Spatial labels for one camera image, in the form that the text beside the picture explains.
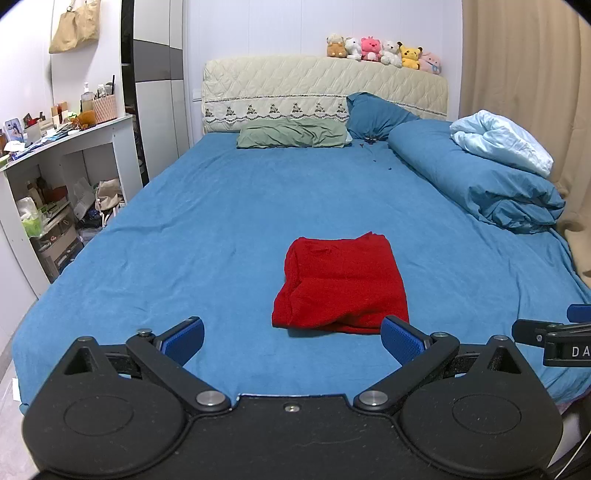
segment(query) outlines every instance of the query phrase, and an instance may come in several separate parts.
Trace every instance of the wardrobe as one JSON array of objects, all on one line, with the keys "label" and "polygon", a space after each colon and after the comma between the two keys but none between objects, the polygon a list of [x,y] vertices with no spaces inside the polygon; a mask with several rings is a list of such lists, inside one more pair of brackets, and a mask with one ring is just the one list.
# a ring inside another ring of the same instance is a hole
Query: wardrobe
[{"label": "wardrobe", "polygon": [[189,149],[183,0],[122,0],[121,72],[126,111],[138,119],[145,183]]}]

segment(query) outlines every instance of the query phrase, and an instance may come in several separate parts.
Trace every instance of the quilted headboard cover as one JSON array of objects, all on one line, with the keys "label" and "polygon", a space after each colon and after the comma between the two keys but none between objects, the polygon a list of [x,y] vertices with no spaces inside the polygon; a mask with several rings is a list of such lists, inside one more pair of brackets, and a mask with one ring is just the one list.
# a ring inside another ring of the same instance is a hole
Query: quilted headboard cover
[{"label": "quilted headboard cover", "polygon": [[205,65],[205,132],[239,131],[248,120],[316,116],[345,121],[347,95],[369,92],[422,118],[447,117],[447,80],[372,61],[312,56],[239,57]]}]

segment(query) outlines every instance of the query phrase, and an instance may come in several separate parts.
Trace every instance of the beige bag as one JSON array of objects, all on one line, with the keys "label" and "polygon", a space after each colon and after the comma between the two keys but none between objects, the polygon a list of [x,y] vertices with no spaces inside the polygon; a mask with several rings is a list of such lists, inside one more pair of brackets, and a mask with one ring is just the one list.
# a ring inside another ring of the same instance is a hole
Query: beige bag
[{"label": "beige bag", "polygon": [[61,14],[49,53],[74,50],[99,39],[100,0],[85,0],[84,5],[72,11],[75,3],[76,0],[72,0],[67,11]]}]

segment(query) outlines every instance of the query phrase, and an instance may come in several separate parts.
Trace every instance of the plush bear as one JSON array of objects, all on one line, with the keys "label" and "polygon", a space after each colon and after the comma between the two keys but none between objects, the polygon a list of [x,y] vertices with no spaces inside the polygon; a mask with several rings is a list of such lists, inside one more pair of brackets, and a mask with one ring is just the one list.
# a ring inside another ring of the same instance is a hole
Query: plush bear
[{"label": "plush bear", "polygon": [[345,49],[347,50],[347,58],[352,60],[361,60],[361,45],[359,40],[355,37],[347,37],[345,40]]},{"label": "plush bear", "polygon": [[373,37],[361,39],[361,58],[362,60],[379,61],[382,57],[382,46],[379,40]]},{"label": "plush bear", "polygon": [[326,56],[344,59],[347,56],[345,39],[340,35],[332,34],[326,38]]},{"label": "plush bear", "polygon": [[382,46],[382,58],[381,61],[384,65],[394,65],[395,67],[402,68],[402,60],[398,54],[399,46],[393,41],[387,41]]},{"label": "plush bear", "polygon": [[441,61],[437,55],[434,55],[430,51],[424,51],[418,59],[420,70],[429,72],[435,75],[441,73]]}]

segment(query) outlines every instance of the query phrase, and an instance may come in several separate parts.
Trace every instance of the red towel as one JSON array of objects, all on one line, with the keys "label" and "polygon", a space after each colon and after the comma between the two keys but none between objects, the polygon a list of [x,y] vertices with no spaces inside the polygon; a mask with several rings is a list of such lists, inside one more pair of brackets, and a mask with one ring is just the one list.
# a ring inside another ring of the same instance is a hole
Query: red towel
[{"label": "red towel", "polygon": [[300,237],[291,244],[274,327],[379,333],[386,315],[408,321],[404,285],[386,237]]}]

